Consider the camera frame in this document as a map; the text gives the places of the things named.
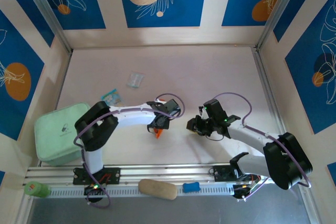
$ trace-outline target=mint green box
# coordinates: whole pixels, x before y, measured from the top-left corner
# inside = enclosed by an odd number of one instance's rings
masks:
[[[51,166],[80,158],[80,147],[73,144],[75,123],[89,109],[88,104],[78,103],[41,116],[34,127],[37,157]]]

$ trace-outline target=gray metal floor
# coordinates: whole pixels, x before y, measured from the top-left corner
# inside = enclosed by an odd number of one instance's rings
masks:
[[[265,185],[247,202],[232,196],[114,198],[109,209],[84,199],[35,199],[28,223],[310,223],[298,186],[284,191]]]

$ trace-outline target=beige sponge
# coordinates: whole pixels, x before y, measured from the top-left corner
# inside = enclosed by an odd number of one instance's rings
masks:
[[[177,187],[174,184],[152,179],[140,180],[139,191],[142,194],[147,194],[161,199],[173,200],[177,197]]]

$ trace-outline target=orange circle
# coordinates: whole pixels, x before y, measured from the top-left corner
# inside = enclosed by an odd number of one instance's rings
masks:
[[[26,66],[21,63],[9,64],[5,77],[7,77],[5,85],[9,96],[20,102],[26,100],[32,86],[30,73]]]
[[[320,72],[316,72],[313,75],[312,81],[316,87],[320,87],[323,84],[323,74],[321,74]]]
[[[58,11],[64,15],[68,15],[70,14],[71,10],[69,8],[69,6],[67,5],[64,5],[64,4],[60,4],[58,7],[57,7]]]
[[[278,0],[260,0],[252,10],[252,18],[255,21],[267,21],[271,11]]]

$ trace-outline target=white floor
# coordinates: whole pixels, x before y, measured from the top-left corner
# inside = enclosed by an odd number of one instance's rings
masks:
[[[145,74],[139,88],[127,86],[132,71]],[[171,122],[157,140],[145,126],[117,129],[103,150],[105,164],[187,164],[227,162],[248,151],[230,139],[213,142],[188,131],[186,122],[198,106],[221,92],[237,92],[249,99],[253,112],[247,123],[277,132],[270,115],[251,48],[227,46],[158,46],[75,50],[59,106],[78,102],[94,105],[117,88],[126,105],[139,105],[161,93],[175,93],[186,103],[186,113]],[[243,117],[248,105],[226,95],[220,102],[228,115]],[[78,165],[80,160],[71,164]]]

